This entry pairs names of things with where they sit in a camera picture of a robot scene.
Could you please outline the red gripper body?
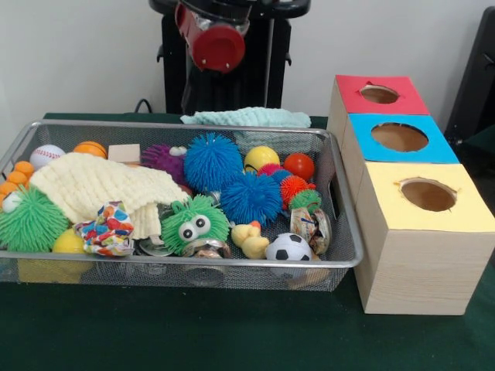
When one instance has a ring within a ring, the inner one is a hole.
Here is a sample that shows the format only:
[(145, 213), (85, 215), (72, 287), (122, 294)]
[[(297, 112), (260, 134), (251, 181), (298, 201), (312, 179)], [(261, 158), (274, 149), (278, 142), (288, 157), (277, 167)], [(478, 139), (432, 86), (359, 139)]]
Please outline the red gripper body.
[(244, 58), (245, 7), (227, 2), (179, 2), (176, 25), (200, 70), (229, 73)]

